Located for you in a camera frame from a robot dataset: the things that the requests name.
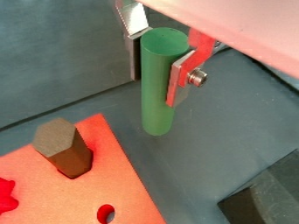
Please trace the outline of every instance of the red star-shaped piece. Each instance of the red star-shaped piece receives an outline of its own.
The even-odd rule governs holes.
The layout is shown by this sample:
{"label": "red star-shaped piece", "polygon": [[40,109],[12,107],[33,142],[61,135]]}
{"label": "red star-shaped piece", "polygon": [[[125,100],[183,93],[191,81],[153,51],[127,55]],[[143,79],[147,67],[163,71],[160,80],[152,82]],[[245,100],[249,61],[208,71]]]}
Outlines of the red star-shaped piece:
{"label": "red star-shaped piece", "polygon": [[13,189],[14,182],[0,178],[0,215],[18,206],[18,201],[10,196]]}

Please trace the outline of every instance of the blue-gray surface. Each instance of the blue-gray surface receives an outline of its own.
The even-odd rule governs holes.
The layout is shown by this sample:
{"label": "blue-gray surface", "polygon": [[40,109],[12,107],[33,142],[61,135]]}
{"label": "blue-gray surface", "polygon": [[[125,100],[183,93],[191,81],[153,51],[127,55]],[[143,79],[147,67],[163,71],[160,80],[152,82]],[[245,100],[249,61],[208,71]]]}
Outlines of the blue-gray surface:
{"label": "blue-gray surface", "polygon": [[289,85],[292,86],[296,90],[299,90],[299,79],[293,78],[292,76],[287,75],[277,69],[272,68],[271,66],[265,65],[264,66],[268,68],[268,70]]}
{"label": "blue-gray surface", "polygon": [[128,81],[108,0],[0,2],[0,128]]}
{"label": "blue-gray surface", "polygon": [[167,135],[143,131],[135,82],[1,132],[1,153],[28,144],[53,117],[102,113],[167,223],[228,223],[216,203],[299,147],[299,97],[233,50],[204,70],[209,80],[191,90]]}

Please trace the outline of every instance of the orange board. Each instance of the orange board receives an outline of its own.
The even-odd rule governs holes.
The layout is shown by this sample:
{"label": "orange board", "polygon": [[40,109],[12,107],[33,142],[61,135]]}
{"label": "orange board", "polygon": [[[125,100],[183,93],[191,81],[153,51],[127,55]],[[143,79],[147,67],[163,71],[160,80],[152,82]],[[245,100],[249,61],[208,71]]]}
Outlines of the orange board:
{"label": "orange board", "polygon": [[76,127],[93,150],[92,169],[78,178],[65,178],[30,145],[0,157],[0,177],[14,181],[12,197],[20,203],[0,223],[98,224],[98,208],[110,205],[110,224],[164,224],[104,116]]}

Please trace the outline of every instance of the green cylinder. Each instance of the green cylinder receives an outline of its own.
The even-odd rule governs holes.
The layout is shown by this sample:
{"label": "green cylinder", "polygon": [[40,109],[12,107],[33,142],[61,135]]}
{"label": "green cylinder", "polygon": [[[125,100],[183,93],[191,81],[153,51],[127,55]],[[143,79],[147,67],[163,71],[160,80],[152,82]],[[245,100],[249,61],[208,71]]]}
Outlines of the green cylinder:
{"label": "green cylinder", "polygon": [[188,48],[185,34],[171,28],[152,29],[141,37],[141,116],[153,136],[172,127],[173,108],[165,104],[171,67]]}

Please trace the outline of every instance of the brown hexagonal prism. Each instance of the brown hexagonal prism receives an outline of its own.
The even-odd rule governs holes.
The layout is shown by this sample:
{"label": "brown hexagonal prism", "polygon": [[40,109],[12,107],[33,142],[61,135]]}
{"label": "brown hexagonal prism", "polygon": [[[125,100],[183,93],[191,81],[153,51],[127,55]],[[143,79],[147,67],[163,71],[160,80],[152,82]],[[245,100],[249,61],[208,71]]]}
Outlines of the brown hexagonal prism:
{"label": "brown hexagonal prism", "polygon": [[32,146],[69,179],[90,170],[92,151],[74,125],[62,118],[37,128]]}

